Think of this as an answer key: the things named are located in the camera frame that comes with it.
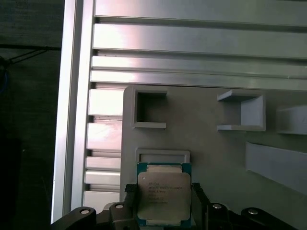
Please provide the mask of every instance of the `metal bar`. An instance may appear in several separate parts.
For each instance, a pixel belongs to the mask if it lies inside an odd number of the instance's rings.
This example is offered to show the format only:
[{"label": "metal bar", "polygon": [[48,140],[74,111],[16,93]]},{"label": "metal bar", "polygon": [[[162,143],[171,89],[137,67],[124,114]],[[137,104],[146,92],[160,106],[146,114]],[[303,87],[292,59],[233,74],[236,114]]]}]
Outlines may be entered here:
[{"label": "metal bar", "polygon": [[87,131],[87,149],[120,151],[121,128],[122,121],[116,120],[102,120],[100,123],[89,123]]},{"label": "metal bar", "polygon": [[120,171],[120,158],[87,157],[85,166],[89,170]]},{"label": "metal bar", "polygon": [[82,36],[80,50],[80,69],[78,77],[78,97],[75,123],[75,144],[73,157],[73,175],[71,208],[83,204],[84,164],[86,157],[86,130],[88,122],[89,75],[92,56],[92,28],[94,23],[94,0],[86,1],[83,6]]},{"label": "metal bar", "polygon": [[24,45],[11,45],[11,44],[0,44],[2,49],[35,49],[35,50],[52,50],[52,51],[61,51],[61,47],[54,46],[24,46]]},{"label": "metal bar", "polygon": [[210,74],[93,70],[91,81],[268,90],[307,90],[307,81],[303,79],[252,78]]},{"label": "metal bar", "polygon": [[71,210],[73,143],[83,1],[65,1],[51,223]]},{"label": "metal bar", "polygon": [[95,15],[306,26],[306,8],[306,2],[297,1],[96,0]]},{"label": "metal bar", "polygon": [[120,172],[87,170],[84,183],[86,184],[106,184],[119,185]]},{"label": "metal bar", "polygon": [[304,64],[276,63],[264,61],[226,60],[222,58],[189,59],[149,57],[108,57],[94,56],[93,69],[159,71],[177,73],[207,73],[242,75],[252,77],[277,77],[307,79]]},{"label": "metal bar", "polygon": [[122,116],[124,89],[90,90],[89,115]]},{"label": "metal bar", "polygon": [[306,60],[306,40],[307,34],[303,33],[139,24],[95,24],[93,48]]}]

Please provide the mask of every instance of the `gray 3d printed holder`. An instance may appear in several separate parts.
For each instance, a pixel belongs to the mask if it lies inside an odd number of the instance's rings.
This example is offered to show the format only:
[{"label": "gray 3d printed holder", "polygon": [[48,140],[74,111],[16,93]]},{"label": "gray 3d printed holder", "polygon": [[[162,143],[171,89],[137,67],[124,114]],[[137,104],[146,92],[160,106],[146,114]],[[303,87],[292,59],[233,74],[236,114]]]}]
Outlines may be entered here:
[{"label": "gray 3d printed holder", "polygon": [[217,101],[224,102],[232,124],[218,125],[217,130],[265,131],[265,96],[242,90],[230,90],[218,95]]}]

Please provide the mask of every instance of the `bolt head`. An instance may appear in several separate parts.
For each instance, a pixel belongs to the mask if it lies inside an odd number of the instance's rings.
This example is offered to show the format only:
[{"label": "bolt head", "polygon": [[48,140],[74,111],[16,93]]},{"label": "bolt head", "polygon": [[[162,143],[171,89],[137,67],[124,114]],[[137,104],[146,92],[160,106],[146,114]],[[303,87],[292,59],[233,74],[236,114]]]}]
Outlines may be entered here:
[{"label": "bolt head", "polygon": [[219,204],[214,204],[214,205],[213,205],[213,208],[215,208],[215,209],[220,209],[220,208],[222,208],[222,206],[219,205]]},{"label": "bolt head", "polygon": [[251,215],[257,215],[257,214],[258,214],[258,211],[257,211],[257,210],[254,210],[254,209],[249,209],[249,210],[248,210],[248,213],[251,214]]}]

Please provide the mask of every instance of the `gray plastic tray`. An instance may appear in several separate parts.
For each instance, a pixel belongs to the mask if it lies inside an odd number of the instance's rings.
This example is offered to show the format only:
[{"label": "gray plastic tray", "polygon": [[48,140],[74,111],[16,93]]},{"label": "gray plastic tray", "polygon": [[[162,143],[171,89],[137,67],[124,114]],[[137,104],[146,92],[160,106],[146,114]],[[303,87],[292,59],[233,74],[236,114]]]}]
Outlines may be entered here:
[{"label": "gray plastic tray", "polygon": [[[166,123],[166,128],[133,126],[135,92],[167,91],[166,98],[143,102],[144,121]],[[258,207],[298,229],[307,229],[307,196],[245,168],[246,142],[300,152],[307,151],[307,136],[276,132],[280,106],[306,103],[307,92],[242,90],[265,95],[266,131],[217,131],[218,125],[239,124],[241,106],[219,102],[222,88],[128,87],[124,92],[120,199],[128,183],[136,183],[137,149],[188,150],[192,181],[199,182],[212,202],[236,213]]]}]

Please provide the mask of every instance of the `gray panel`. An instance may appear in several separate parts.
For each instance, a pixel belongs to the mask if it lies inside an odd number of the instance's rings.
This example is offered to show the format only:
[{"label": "gray panel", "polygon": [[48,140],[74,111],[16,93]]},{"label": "gray panel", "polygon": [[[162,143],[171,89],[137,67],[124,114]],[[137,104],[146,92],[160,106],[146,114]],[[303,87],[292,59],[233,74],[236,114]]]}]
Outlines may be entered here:
[{"label": "gray panel", "polygon": [[96,16],[307,25],[305,2],[267,0],[97,0]]},{"label": "gray panel", "polygon": [[307,153],[246,143],[246,170],[307,195]]},{"label": "gray panel", "polygon": [[184,150],[137,149],[136,162],[189,163],[190,152]]},{"label": "gray panel", "polygon": [[276,63],[209,57],[189,59],[182,56],[182,59],[178,59],[176,57],[166,58],[165,55],[161,55],[159,58],[94,56],[92,58],[92,67],[93,69],[110,70],[145,70],[307,79],[307,68],[304,63]]},{"label": "gray panel", "polygon": [[266,95],[266,132],[216,132],[226,120],[217,96],[227,89],[168,87],[167,129],[133,129],[132,87],[124,92],[121,156],[121,200],[127,183],[136,182],[136,149],[188,150],[191,153],[192,181],[199,182],[209,199],[227,205],[236,213],[259,207],[298,229],[306,229],[307,196],[246,172],[246,141],[277,148],[307,150],[307,137],[276,133],[276,108],[283,103],[305,104],[307,92],[254,91]]},{"label": "gray panel", "polygon": [[307,91],[307,81],[301,79],[252,78],[210,74],[93,70],[91,81]]},{"label": "gray panel", "polygon": [[93,48],[307,58],[306,40],[303,33],[95,24]]},{"label": "gray panel", "polygon": [[278,108],[277,132],[307,135],[307,105]]}]

